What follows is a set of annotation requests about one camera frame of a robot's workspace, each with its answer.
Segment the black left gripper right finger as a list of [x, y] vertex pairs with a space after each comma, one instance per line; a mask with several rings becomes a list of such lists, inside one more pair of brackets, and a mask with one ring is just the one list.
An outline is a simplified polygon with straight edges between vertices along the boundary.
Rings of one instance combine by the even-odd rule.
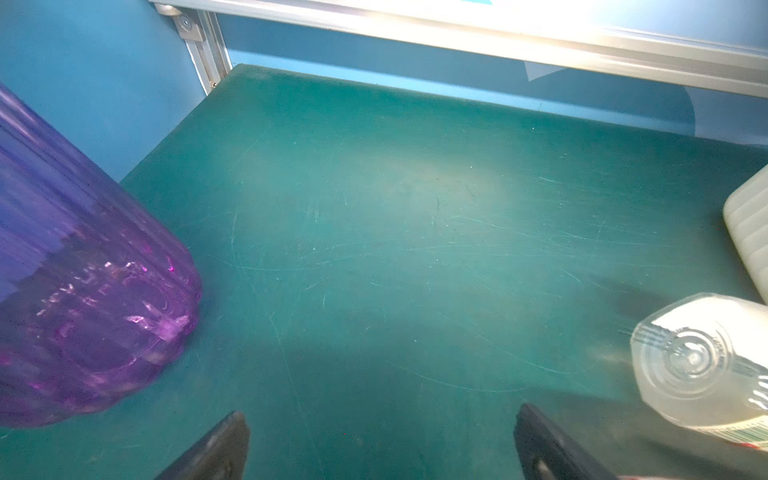
[[514, 441], [527, 480], [616, 480], [617, 476], [530, 403], [516, 416]]

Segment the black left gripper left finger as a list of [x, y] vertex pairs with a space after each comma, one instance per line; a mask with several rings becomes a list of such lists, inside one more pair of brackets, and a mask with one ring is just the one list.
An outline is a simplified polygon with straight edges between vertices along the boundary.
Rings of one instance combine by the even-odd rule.
[[249, 452], [245, 415], [233, 411], [160, 472], [156, 480], [241, 480]]

